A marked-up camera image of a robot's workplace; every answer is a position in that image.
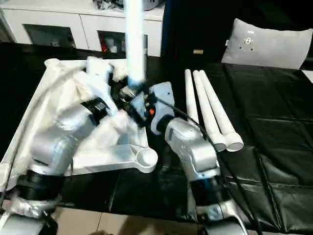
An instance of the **table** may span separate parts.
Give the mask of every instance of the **table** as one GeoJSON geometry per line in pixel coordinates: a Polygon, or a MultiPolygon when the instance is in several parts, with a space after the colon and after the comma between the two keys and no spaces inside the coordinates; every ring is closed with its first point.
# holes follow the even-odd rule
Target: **table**
{"type": "MultiPolygon", "coordinates": [[[[0,98],[3,115],[1,156],[14,135],[48,58],[107,59],[125,55],[43,46],[1,44],[0,98]]],[[[297,70],[230,64],[166,61],[149,57],[152,85],[171,81],[176,106],[185,110],[184,69],[204,69],[245,147],[223,152],[240,179],[266,231],[313,232],[313,84],[297,70]]],[[[154,172],[136,169],[99,172],[67,179],[62,191],[66,207],[133,214],[176,221],[187,215],[187,183],[178,157],[162,137],[148,132],[159,160],[154,172]]],[[[232,178],[230,188],[246,207],[232,178]]]]}

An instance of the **white pvc pipe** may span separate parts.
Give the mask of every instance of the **white pvc pipe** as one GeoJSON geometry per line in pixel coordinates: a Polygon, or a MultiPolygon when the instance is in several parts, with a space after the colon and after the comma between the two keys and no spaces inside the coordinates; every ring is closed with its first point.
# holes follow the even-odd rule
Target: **white pvc pipe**
{"type": "Polygon", "coordinates": [[[214,143],[216,149],[221,152],[226,149],[224,136],[220,133],[219,127],[217,126],[212,108],[209,100],[205,94],[204,87],[201,82],[200,74],[197,70],[193,72],[194,81],[197,88],[197,94],[201,107],[202,117],[205,125],[205,129],[214,143]]]}
{"type": "Polygon", "coordinates": [[[235,151],[242,149],[244,146],[244,142],[241,139],[240,135],[235,131],[233,125],[231,124],[205,72],[201,70],[199,74],[200,74],[207,98],[214,112],[216,121],[219,124],[221,133],[225,137],[226,149],[229,152],[235,152],[235,151]]]}
{"type": "Polygon", "coordinates": [[[124,0],[126,14],[126,57],[128,85],[138,86],[145,80],[143,1],[124,0]]]}
{"type": "MultiPolygon", "coordinates": [[[[199,123],[196,98],[194,93],[194,85],[192,84],[190,70],[185,70],[185,86],[186,86],[187,114],[197,123],[199,123]]],[[[193,121],[188,120],[188,122],[198,129],[198,127],[193,123],[193,121]]]]}

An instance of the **cabinet door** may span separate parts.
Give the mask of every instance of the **cabinet door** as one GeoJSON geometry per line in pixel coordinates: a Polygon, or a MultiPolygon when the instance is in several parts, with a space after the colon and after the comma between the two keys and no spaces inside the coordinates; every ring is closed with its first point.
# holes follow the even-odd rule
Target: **cabinet door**
{"type": "Polygon", "coordinates": [[[88,49],[78,14],[3,10],[17,43],[88,49]]]}
{"type": "MultiPolygon", "coordinates": [[[[81,19],[90,50],[104,51],[106,47],[114,47],[117,51],[125,50],[125,44],[119,40],[125,39],[125,18],[81,15],[81,19]]],[[[160,56],[162,22],[145,20],[144,34],[147,38],[148,55],[160,56]]]]}

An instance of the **white plastic tray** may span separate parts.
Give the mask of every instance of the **white plastic tray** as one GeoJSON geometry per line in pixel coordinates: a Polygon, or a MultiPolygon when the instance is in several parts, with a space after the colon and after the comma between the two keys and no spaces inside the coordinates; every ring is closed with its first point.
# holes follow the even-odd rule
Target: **white plastic tray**
{"type": "MultiPolygon", "coordinates": [[[[10,142],[10,145],[0,163],[0,187],[4,185],[6,175],[8,173],[9,163],[13,158],[13,151],[17,146],[18,136],[21,134],[22,126],[33,109],[36,100],[42,92],[46,90],[63,72],[86,65],[85,60],[60,61],[61,67],[55,66],[56,59],[45,61],[47,67],[25,113],[22,120],[10,142]]],[[[106,60],[113,64],[116,68],[124,67],[126,60],[106,60]]],[[[84,72],[75,73],[75,76],[86,76],[84,72]]],[[[49,126],[57,114],[72,103],[85,101],[86,97],[77,97],[77,88],[73,79],[67,80],[62,86],[48,93],[44,101],[40,103],[37,110],[32,115],[32,120],[28,121],[25,134],[23,136],[20,148],[18,150],[14,167],[11,172],[8,189],[16,185],[17,177],[23,174],[31,161],[30,145],[34,135],[47,126],[49,126]]],[[[157,163],[157,154],[148,146],[145,129],[141,129],[138,133],[131,135],[125,134],[119,138],[119,144],[116,146],[99,146],[95,149],[79,148],[74,156],[73,174],[87,174],[99,171],[115,170],[122,168],[135,167],[141,172],[149,173],[154,170],[157,163]]]]}

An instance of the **floor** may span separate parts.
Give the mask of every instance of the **floor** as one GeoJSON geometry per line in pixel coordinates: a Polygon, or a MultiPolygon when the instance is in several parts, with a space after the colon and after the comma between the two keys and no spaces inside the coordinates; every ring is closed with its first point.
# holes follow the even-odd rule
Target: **floor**
{"type": "Polygon", "coordinates": [[[196,235],[198,231],[196,224],[66,208],[58,208],[53,217],[59,225],[58,235],[89,235],[101,230],[110,235],[196,235]]]}

